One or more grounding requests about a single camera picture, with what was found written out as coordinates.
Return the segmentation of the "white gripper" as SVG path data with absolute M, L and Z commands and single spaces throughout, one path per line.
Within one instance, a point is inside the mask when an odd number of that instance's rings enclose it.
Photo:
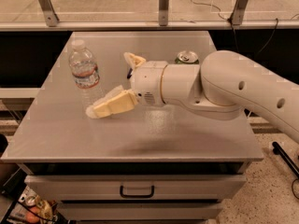
M 131 52 L 123 53 L 125 61 L 133 69 L 130 74 L 131 89 L 122 85 L 109 91 L 86 108 L 86 115 L 91 119 L 101 119 L 114 114 L 133 110 L 142 105 L 163 106 L 162 79 L 167 62 L 150 61 Z

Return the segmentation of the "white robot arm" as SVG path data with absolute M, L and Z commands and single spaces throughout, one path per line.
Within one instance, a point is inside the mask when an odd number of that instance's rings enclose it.
M 247 109 L 299 142 L 299 85 L 228 50 L 200 64 L 147 61 L 124 54 L 131 88 L 118 86 L 86 109 L 92 119 L 130 111 L 136 105 L 179 105 L 194 114 L 229 120 Z

